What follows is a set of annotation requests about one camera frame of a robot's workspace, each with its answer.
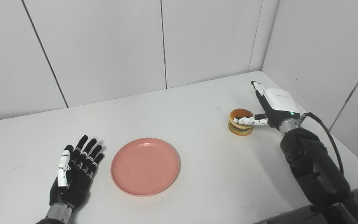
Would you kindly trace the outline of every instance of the burger patty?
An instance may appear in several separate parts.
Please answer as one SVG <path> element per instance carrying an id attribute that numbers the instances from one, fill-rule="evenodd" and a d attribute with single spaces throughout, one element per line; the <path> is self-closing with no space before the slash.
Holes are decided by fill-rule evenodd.
<path id="1" fill-rule="evenodd" d="M 253 127 L 250 128 L 238 128 L 237 126 L 234 126 L 230 121 L 229 121 L 229 128 L 233 129 L 236 132 L 247 132 L 249 130 L 251 130 Z"/>

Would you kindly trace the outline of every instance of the white fingertip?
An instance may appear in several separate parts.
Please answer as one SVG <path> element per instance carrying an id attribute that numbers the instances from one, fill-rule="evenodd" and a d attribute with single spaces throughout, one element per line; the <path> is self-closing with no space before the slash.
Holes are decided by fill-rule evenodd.
<path id="1" fill-rule="evenodd" d="M 57 185 L 59 187 L 67 187 L 68 186 L 66 171 L 63 169 L 60 169 L 60 168 L 57 170 Z"/>
<path id="2" fill-rule="evenodd" d="M 266 88 L 261 83 L 254 82 L 253 85 L 255 87 L 255 90 L 258 91 L 261 96 L 264 95 Z"/>
<path id="3" fill-rule="evenodd" d="M 67 170 L 70 170 L 68 162 L 70 161 L 70 151 L 64 150 L 60 157 L 59 167 L 57 170 L 57 183 L 59 187 L 67 187 Z"/>

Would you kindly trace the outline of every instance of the robotic hand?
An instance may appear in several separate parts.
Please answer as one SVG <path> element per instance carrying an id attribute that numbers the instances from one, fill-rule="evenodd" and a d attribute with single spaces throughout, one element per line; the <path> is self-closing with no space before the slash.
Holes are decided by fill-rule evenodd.
<path id="1" fill-rule="evenodd" d="M 71 145 L 64 149 L 49 195 L 51 207 L 46 217 L 36 224 L 67 224 L 71 214 L 84 204 L 92 178 L 104 157 L 100 153 L 101 145 L 91 152 L 96 139 L 91 139 L 82 150 L 87 140 L 88 136 L 83 136 L 75 149 Z"/>
<path id="2" fill-rule="evenodd" d="M 300 110 L 289 92 L 276 88 L 266 89 L 255 81 L 251 84 L 266 113 L 267 124 L 280 130 L 283 135 L 280 148 L 307 199 L 329 224 L 358 224 L 358 205 L 351 197 L 351 187 L 343 175 L 341 157 L 329 130 L 311 112 L 300 116 Z M 327 133 L 337 154 L 339 169 L 318 136 L 302 128 L 301 123 L 306 116 L 321 124 Z M 247 117 L 234 118 L 234 122 L 245 124 L 253 120 Z"/>

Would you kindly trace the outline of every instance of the metal wrist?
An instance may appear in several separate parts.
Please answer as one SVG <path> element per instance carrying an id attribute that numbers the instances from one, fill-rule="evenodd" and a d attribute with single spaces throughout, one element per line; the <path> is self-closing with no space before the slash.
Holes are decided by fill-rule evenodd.
<path id="1" fill-rule="evenodd" d="M 301 126 L 296 125 L 296 121 L 296 119 L 286 119 L 281 123 L 279 129 L 283 136 L 292 129 L 301 128 Z"/>
<path id="2" fill-rule="evenodd" d="M 67 224 L 72 208 L 65 203 L 57 202 L 51 205 L 45 218 L 53 218 Z"/>

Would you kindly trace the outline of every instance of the wall seam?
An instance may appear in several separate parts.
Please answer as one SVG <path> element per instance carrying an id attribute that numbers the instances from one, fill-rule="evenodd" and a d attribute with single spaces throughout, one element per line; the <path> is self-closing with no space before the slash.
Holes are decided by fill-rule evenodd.
<path id="1" fill-rule="evenodd" d="M 334 122 L 332 123 L 331 127 L 329 128 L 329 130 L 331 131 L 331 129 L 333 128 L 335 122 L 337 122 L 337 119 L 339 118 L 339 116 L 341 115 L 343 109 L 345 108 L 346 104 L 349 102 L 349 99 L 352 97 L 354 91 L 356 90 L 358 86 L 358 81 L 357 83 L 355 84 L 354 88 L 351 90 L 351 93 L 349 94 L 348 98 L 346 99 L 345 103 L 343 104 L 341 110 L 339 111 L 338 115 L 336 116 L 336 118 L 334 119 Z"/>
<path id="2" fill-rule="evenodd" d="M 57 80 L 57 77 L 56 77 L 55 72 L 54 72 L 54 70 L 53 70 L 53 68 L 52 68 L 51 62 L 49 61 L 48 55 L 47 55 L 47 53 L 46 53 L 46 51 L 45 51 L 44 45 L 42 44 L 41 39 L 40 39 L 40 37 L 39 37 L 39 35 L 38 35 L 38 32 L 37 32 L 37 30 L 36 30 L 36 28 L 35 28 L 34 22 L 33 22 L 33 20 L 31 19 L 29 10 L 27 9 L 27 6 L 26 6 L 26 4 L 24 3 L 24 0 L 21 0 L 21 2 L 22 2 L 22 4 L 23 4 L 24 10 L 26 11 L 27 16 L 28 16 L 28 18 L 29 18 L 29 20 L 30 20 L 31 26 L 33 27 L 34 33 L 35 33 L 35 35 L 36 35 L 36 37 L 37 37 L 37 39 L 38 39 L 38 43 L 39 43 L 40 46 L 41 46 L 42 52 L 44 53 L 45 59 L 47 60 L 47 63 L 48 63 L 48 65 L 49 65 L 49 68 L 51 69 L 52 75 L 53 75 L 53 77 L 54 77 L 54 79 L 55 79 L 55 82 L 56 82 L 56 84 L 57 84 L 57 87 L 59 88 L 60 94 L 62 95 L 62 98 L 63 98 L 63 100 L 64 100 L 64 103 L 65 103 L 66 107 L 68 108 L 68 104 L 67 104 L 66 98 L 64 97 L 62 88 L 60 87 L 60 84 L 59 84 L 59 82 L 58 82 L 58 80 Z"/>
<path id="3" fill-rule="evenodd" d="M 254 43 L 253 43 L 253 45 L 252 45 L 250 63 L 248 64 L 248 72 L 250 72 L 250 66 L 251 66 L 251 62 L 252 62 L 253 50 L 254 50 L 254 48 L 255 48 L 256 37 L 257 37 L 257 34 L 258 34 L 260 14 L 262 14 L 262 7 L 263 7 L 263 0 L 262 0 L 262 3 L 260 4 L 260 11 L 259 11 L 258 23 L 257 23 L 257 25 L 256 25 L 255 38 L 254 38 Z"/>

